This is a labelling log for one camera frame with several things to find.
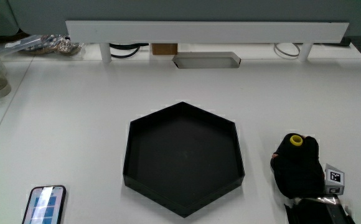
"hexagonal tray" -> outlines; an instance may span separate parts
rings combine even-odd
[[[131,122],[124,182],[187,217],[241,186],[236,126],[181,102]]]

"black cloth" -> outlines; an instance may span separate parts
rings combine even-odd
[[[290,142],[293,135],[302,137],[302,145]],[[319,163],[316,139],[287,134],[270,162],[280,192],[288,198],[320,197],[324,194],[324,173]]]

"brown box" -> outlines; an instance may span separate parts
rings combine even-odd
[[[178,44],[151,44],[153,55],[177,55]]]

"black object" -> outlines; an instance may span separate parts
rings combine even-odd
[[[134,52],[128,54],[128,55],[113,55],[111,54],[112,57],[114,58],[121,58],[121,59],[126,59],[126,58],[129,58],[129,57],[132,57],[134,56],[141,47],[143,46],[147,46],[149,44],[125,44],[125,45],[119,45],[119,44],[109,44],[111,48],[114,48],[114,49],[118,49],[118,50],[133,50],[135,49]]]
[[[235,123],[181,102],[131,122],[124,182],[187,217],[241,186]]]
[[[302,144],[291,143],[292,136],[302,138]],[[324,193],[324,173],[319,163],[316,139],[299,134],[287,134],[271,160],[274,178],[280,192],[288,198],[319,197]]]
[[[336,195],[325,195],[338,200]],[[322,203],[302,199],[292,208],[285,205],[289,224],[354,224],[339,203]]]
[[[323,45],[331,45],[331,46],[339,46],[339,47],[348,47],[350,45],[350,38],[349,37],[343,37],[341,39],[341,42],[335,44],[335,43],[323,43]]]

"gray wall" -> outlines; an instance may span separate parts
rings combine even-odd
[[[361,0],[8,0],[29,34],[67,34],[66,20],[350,22],[361,35]]]

